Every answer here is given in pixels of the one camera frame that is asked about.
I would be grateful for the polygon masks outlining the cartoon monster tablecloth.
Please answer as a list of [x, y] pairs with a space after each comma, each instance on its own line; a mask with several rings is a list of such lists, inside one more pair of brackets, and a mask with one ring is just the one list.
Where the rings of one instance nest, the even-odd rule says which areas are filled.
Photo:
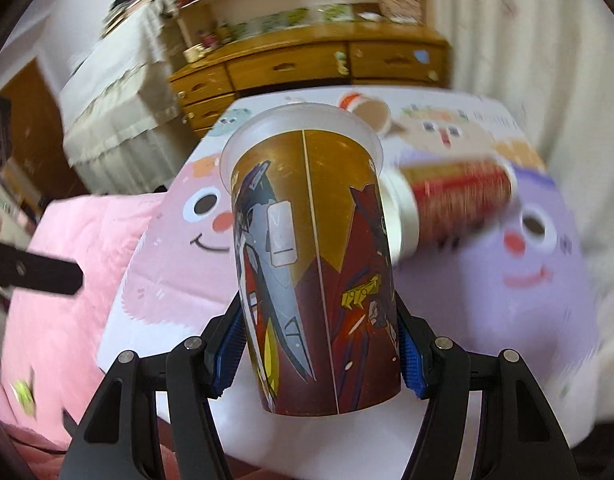
[[[598, 324], [574, 218], [554, 180], [495, 100], [395, 86], [360, 93], [388, 105], [388, 166], [488, 155], [511, 162], [516, 208], [403, 260], [396, 288], [413, 314], [462, 348], [519, 352], [566, 439], [580, 442], [595, 418]], [[343, 87], [322, 87], [250, 96], [229, 106], [180, 170], [136, 246], [98, 347], [99, 367], [109, 368], [126, 349], [140, 356], [171, 350], [203, 330], [235, 295], [229, 197], [218, 174], [230, 134], [272, 107], [335, 105], [345, 96]], [[425, 403], [406, 390], [349, 415], [277, 416], [261, 406], [248, 365], [211, 404], [228, 454], [303, 479], [398, 478], [424, 410]]]

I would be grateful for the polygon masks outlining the orange rimmed paper cup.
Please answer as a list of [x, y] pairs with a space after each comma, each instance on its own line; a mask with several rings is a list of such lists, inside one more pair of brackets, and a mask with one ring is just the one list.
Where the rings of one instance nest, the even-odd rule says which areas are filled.
[[392, 127], [391, 110], [375, 96], [358, 91], [346, 92], [339, 98], [339, 108], [363, 120], [377, 136], [386, 136]]

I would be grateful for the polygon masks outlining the clear plastic cup printed sleeve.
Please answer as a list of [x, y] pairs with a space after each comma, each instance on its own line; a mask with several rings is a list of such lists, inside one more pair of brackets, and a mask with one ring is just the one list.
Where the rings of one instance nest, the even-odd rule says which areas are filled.
[[270, 413], [347, 414], [400, 392], [382, 162], [361, 119], [320, 103], [266, 110], [223, 148], [249, 355]]

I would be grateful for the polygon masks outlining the tall red paper cup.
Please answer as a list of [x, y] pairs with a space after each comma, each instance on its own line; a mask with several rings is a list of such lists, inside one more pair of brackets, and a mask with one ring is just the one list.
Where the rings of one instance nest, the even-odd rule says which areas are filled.
[[379, 184], [394, 263], [490, 220], [518, 196], [511, 165], [495, 157], [387, 167]]

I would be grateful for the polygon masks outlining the white floral curtain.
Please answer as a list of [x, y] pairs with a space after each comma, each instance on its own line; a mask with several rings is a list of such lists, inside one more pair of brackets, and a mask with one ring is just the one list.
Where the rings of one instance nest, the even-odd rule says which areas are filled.
[[602, 0], [429, 6], [453, 86], [508, 107], [575, 214], [597, 294], [597, 415], [614, 419], [614, 15]]

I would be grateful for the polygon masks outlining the white lace covered furniture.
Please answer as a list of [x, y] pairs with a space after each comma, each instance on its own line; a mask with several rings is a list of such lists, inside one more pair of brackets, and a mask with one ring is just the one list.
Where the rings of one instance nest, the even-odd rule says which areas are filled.
[[89, 192], [136, 195], [173, 182], [197, 143], [169, 83], [186, 47], [173, 0], [143, 0], [65, 84], [63, 148]]

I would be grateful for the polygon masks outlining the wooden dresser with drawers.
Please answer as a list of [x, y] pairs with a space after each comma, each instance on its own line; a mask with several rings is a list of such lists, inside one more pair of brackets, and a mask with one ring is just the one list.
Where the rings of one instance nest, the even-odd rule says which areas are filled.
[[211, 48], [169, 78], [205, 136], [242, 96], [333, 84], [446, 88], [448, 40], [432, 0], [176, 0]]

